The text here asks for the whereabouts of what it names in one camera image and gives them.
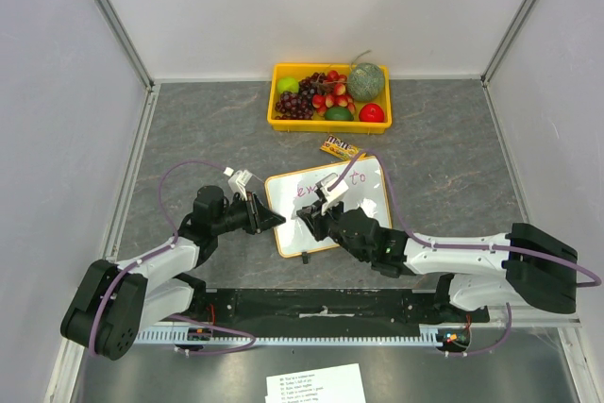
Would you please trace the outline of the yellow framed whiteboard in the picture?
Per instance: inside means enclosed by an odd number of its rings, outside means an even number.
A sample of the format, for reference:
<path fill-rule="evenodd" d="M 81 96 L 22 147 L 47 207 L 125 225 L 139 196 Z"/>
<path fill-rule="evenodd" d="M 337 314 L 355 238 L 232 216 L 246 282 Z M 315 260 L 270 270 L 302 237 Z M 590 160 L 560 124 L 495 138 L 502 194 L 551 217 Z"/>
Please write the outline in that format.
<path fill-rule="evenodd" d="M 346 164 L 332 163 L 269 177 L 265 182 L 269 208 L 286 218 L 286 222 L 275 229 L 277 251 L 283 258 L 293 258 L 304 252 L 313 253 L 334 248 L 331 239 L 317 242 L 301 219 L 292 220 L 294 212 L 317 200 L 316 184 L 335 173 L 339 175 Z M 367 216 L 378 220 L 383 227 L 390 227 L 388 194 L 382 168 L 375 157 L 361 158 L 344 179 L 348 185 L 344 208 L 362 208 Z"/>

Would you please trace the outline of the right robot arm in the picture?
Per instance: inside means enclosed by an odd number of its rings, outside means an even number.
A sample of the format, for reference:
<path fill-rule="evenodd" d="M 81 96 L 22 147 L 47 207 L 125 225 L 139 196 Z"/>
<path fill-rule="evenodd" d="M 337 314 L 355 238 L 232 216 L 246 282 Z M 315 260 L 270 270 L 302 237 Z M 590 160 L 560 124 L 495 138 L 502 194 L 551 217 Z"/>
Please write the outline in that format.
<path fill-rule="evenodd" d="M 386 277 L 439 275 L 431 306 L 443 321 L 505 304 L 576 310 L 576 250 L 531 224 L 515 223 L 493 236 L 435 238 L 383 227 L 343 203 L 324 209 L 316 202 L 296 215 L 315 240 L 331 239 Z"/>

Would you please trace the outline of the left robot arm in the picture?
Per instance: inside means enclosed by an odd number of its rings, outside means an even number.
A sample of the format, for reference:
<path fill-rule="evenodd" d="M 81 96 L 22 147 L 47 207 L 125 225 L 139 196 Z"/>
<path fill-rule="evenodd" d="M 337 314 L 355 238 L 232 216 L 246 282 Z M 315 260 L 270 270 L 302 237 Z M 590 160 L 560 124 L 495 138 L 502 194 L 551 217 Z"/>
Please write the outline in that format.
<path fill-rule="evenodd" d="M 200 188 L 166 243 L 130 260 L 96 260 L 88 267 L 61 321 L 61 336 L 116 361 L 140 331 L 159 321 L 173 315 L 199 320 L 208 306 L 206 285 L 188 274 L 210 258 L 219 237 L 236 230 L 260 234 L 285 221 L 253 193 L 227 199 L 217 186 Z"/>

